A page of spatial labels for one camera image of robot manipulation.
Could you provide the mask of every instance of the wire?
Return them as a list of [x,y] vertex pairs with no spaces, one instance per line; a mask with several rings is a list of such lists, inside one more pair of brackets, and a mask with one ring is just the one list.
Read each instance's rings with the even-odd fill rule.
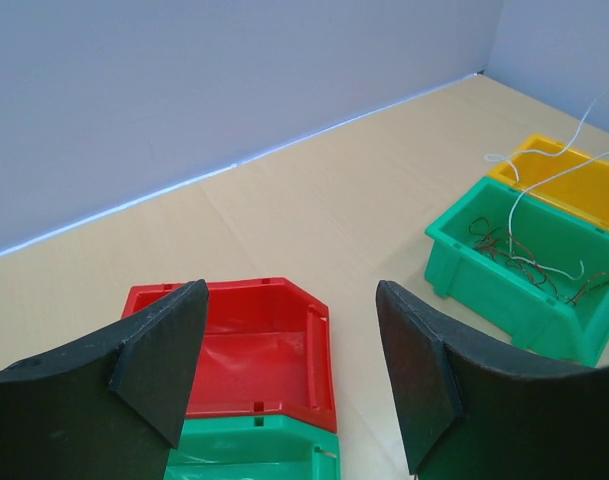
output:
[[522,155],[524,153],[539,153],[540,155],[544,155],[546,157],[559,157],[560,155],[562,155],[569,148],[571,148],[571,145],[573,145],[575,140],[577,140],[577,137],[579,136],[580,131],[582,130],[582,127],[584,126],[584,123],[586,122],[586,118],[588,117],[588,114],[591,113],[591,110],[593,110],[593,107],[606,95],[609,95],[609,90],[600,93],[597,97],[595,97],[593,99],[593,101],[589,104],[588,108],[586,109],[586,112],[584,112],[584,115],[582,116],[580,123],[577,125],[577,130],[575,130],[575,134],[573,135],[573,138],[571,138],[571,140],[566,144],[566,146],[559,152],[548,153],[548,152],[544,152],[542,150],[537,150],[537,149],[533,148],[533,149],[528,149],[528,150],[518,150],[516,152],[513,152],[510,155],[502,155],[500,153],[487,153],[486,155],[484,155],[484,160],[486,160],[487,162],[491,162],[491,163],[507,162],[513,169],[513,172],[515,172],[515,181],[519,182],[520,173],[517,170],[517,167],[515,166],[515,164],[513,163],[513,159],[516,156]]
[[[475,230],[476,225],[480,222],[483,222],[483,224],[486,225],[486,231]],[[566,305],[570,304],[573,306],[577,306],[578,301],[587,293],[609,285],[609,271],[598,272],[593,274],[593,276],[586,280],[584,284],[577,290],[575,295],[573,295],[572,297],[567,297],[565,295],[560,296],[560,291],[555,285],[555,282],[553,282],[553,280],[546,274],[546,272],[542,270],[540,265],[537,263],[535,256],[528,248],[526,248],[516,239],[513,239],[513,242],[515,242],[515,244],[517,244],[529,256],[531,260],[530,262],[528,261],[528,259],[525,259],[523,257],[512,258],[509,256],[508,253],[502,252],[498,249],[498,244],[508,243],[507,240],[501,240],[500,238],[495,236],[498,232],[501,232],[502,230],[505,230],[505,227],[491,228],[491,223],[486,217],[478,217],[473,220],[468,226],[468,232],[474,237],[480,237],[473,245],[473,250],[479,252],[482,255],[488,255],[494,262],[498,262],[499,257],[505,257],[505,267],[515,268],[519,270],[522,274],[524,274],[524,276],[526,276],[526,278],[534,287],[537,287],[542,291],[545,291],[543,288],[544,285],[550,285],[550,287],[553,289],[553,295],[555,296],[555,298],[557,300],[565,299]],[[542,276],[541,280],[536,281],[533,274],[527,268],[524,267],[525,264],[533,266],[535,270]],[[604,277],[607,277],[606,280],[595,284],[596,280],[602,279]]]
[[[579,170],[580,168],[585,167],[586,165],[588,165],[589,163],[592,163],[596,160],[599,160],[600,158],[604,158],[609,156],[609,151],[602,153],[596,157],[593,158],[589,158],[587,161],[585,161],[584,163],[580,163],[579,165],[575,165],[574,167],[569,168],[568,170],[564,170],[563,172],[559,172],[556,173],[555,175],[542,180],[541,182],[537,182],[534,183],[533,185],[531,185],[530,187],[526,188],[525,190],[523,190],[518,196],[517,199],[515,200],[515,203],[513,204],[513,207],[511,208],[511,211],[508,214],[508,233],[509,233],[509,255],[511,256],[511,258],[515,259],[515,260],[522,260],[525,261],[526,263],[530,263],[531,265],[534,265],[534,263],[526,258],[522,258],[522,257],[517,257],[513,255],[513,215],[515,213],[515,209],[517,208],[517,205],[520,203],[520,200],[524,197],[524,195],[526,195],[528,192],[530,192],[531,190],[533,190],[534,188],[537,188],[541,185],[544,185],[545,183],[548,183],[552,180],[555,180],[557,178],[560,178],[564,175],[566,175],[567,173],[571,173],[574,172],[575,170]],[[580,278],[582,278],[582,276],[584,276],[584,262],[582,262],[582,260],[580,260],[580,269],[581,272],[579,274],[579,276],[577,277],[573,277],[572,275],[570,275],[567,272],[564,272],[563,270],[559,270],[557,268],[553,268],[553,267],[546,267],[544,265],[538,264],[538,266],[544,270],[548,270],[549,272],[555,272],[555,273],[559,273],[561,275],[564,275],[568,278],[570,278],[571,280],[579,280]]]

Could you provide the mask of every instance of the red plastic bin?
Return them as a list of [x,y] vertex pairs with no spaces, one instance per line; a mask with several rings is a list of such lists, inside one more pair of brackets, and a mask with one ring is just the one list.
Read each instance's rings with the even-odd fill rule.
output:
[[[181,285],[132,287],[122,317]],[[285,278],[208,289],[187,418],[283,414],[337,432],[328,307]]]

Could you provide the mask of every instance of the white wall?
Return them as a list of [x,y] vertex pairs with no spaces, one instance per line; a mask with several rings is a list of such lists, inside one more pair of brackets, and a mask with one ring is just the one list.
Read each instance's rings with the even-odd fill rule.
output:
[[[581,117],[609,89],[609,0],[506,0],[485,73]],[[609,132],[609,97],[589,123]]]
[[501,7],[0,1],[0,251],[480,70]]

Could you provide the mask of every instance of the brown wire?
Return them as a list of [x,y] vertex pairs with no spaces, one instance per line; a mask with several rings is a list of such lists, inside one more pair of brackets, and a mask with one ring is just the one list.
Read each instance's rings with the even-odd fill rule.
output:
[[593,285],[592,287],[588,288],[588,286],[590,285],[590,283],[593,280],[596,280],[600,277],[604,277],[607,275],[609,275],[609,271],[608,272],[599,272],[599,273],[596,273],[595,275],[591,276],[591,278],[589,278],[586,282],[584,282],[584,285],[582,285],[580,287],[580,289],[577,291],[577,293],[566,301],[566,304],[568,305],[569,303],[572,303],[573,305],[577,305],[578,300],[580,298],[582,298],[584,295],[586,295],[588,292],[591,292],[597,288],[608,285],[609,279],[603,281],[602,283],[600,283],[598,285]]
[[[480,222],[485,224],[485,226],[486,226],[485,232],[474,231],[475,225]],[[502,252],[497,248],[497,245],[498,245],[498,242],[500,242],[500,239],[495,238],[494,235],[497,232],[502,231],[502,230],[506,230],[508,238],[510,238],[515,245],[517,245],[524,252],[526,252],[526,256],[530,259],[530,261],[527,261],[527,260],[521,259],[521,258],[512,257],[510,254]],[[560,300],[560,294],[559,294],[559,290],[557,289],[557,286],[551,280],[549,275],[544,271],[544,269],[537,263],[537,260],[535,259],[535,255],[533,255],[533,252],[531,252],[528,248],[526,248],[526,246],[523,245],[521,242],[516,240],[515,237],[508,231],[508,229],[506,229],[504,227],[497,227],[497,228],[491,229],[491,223],[489,222],[488,218],[482,216],[482,217],[476,218],[469,224],[468,231],[471,235],[480,237],[475,242],[475,245],[473,246],[473,249],[475,251],[481,253],[482,255],[487,254],[489,257],[491,257],[491,259],[494,262],[497,262],[496,256],[501,256],[501,257],[506,258],[506,260],[504,261],[504,265],[506,267],[515,268],[515,269],[519,270],[520,272],[522,272],[524,274],[524,276],[526,276],[526,278],[529,280],[529,282],[532,285],[534,285],[535,287],[539,288],[540,290],[544,290],[542,288],[543,285],[546,285],[546,284],[550,285],[551,288],[553,289],[555,298],[557,300]],[[526,267],[527,265],[535,268],[535,270],[541,275],[540,281],[536,281],[533,274],[527,269],[527,267]],[[609,279],[607,279],[604,282],[599,283],[597,285],[590,286],[590,288],[589,288],[589,285],[592,282],[594,282],[596,279],[604,277],[604,276],[609,276],[609,271],[594,274],[586,282],[584,282],[584,284],[580,287],[580,289],[577,291],[577,293],[575,295],[573,295],[573,297],[571,297],[571,298],[565,297],[567,299],[565,304],[568,305],[569,303],[572,303],[573,305],[577,305],[577,302],[588,292],[591,292],[597,288],[601,288],[603,286],[608,285]]]

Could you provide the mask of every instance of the green plastic bin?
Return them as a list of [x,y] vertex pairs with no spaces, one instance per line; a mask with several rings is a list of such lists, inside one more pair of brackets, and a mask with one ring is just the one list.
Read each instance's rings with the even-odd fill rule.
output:
[[337,436],[284,415],[189,419],[164,480],[339,480]]
[[[505,227],[517,196],[490,178],[478,182],[426,229],[434,245],[425,278],[438,295],[453,297],[506,331],[513,345],[594,366],[609,339],[609,283],[586,293],[576,306],[565,299],[594,274],[609,271],[609,232],[533,197],[520,200],[513,235],[540,265],[576,274],[579,261],[584,262],[585,274],[579,280],[550,274],[558,299],[547,285],[540,289],[523,272],[507,266],[504,258],[493,260],[473,248],[479,236],[471,234],[469,226],[484,217],[491,228]],[[496,248],[508,252],[508,242]]]

